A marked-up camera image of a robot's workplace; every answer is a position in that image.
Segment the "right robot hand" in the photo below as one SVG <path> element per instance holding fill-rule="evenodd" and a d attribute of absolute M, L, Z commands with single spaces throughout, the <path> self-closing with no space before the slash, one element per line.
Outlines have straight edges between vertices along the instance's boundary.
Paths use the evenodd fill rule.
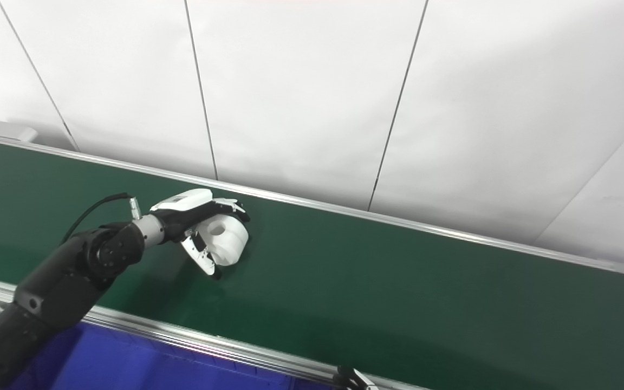
<path fill-rule="evenodd" d="M 332 380 L 336 389 L 379 389 L 366 375 L 349 366 L 337 366 Z"/>

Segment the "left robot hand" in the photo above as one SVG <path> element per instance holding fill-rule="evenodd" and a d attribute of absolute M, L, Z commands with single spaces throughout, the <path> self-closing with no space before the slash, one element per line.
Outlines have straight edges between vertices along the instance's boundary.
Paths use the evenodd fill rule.
<path fill-rule="evenodd" d="M 215 198 L 208 188 L 193 188 L 156 203 L 149 210 L 162 224 L 164 239 L 180 243 L 186 254 L 211 279 L 218 281 L 222 272 L 216 264 L 215 252 L 198 232 L 197 226 L 215 216 L 235 217 L 247 224 L 250 215 L 235 198 Z"/>

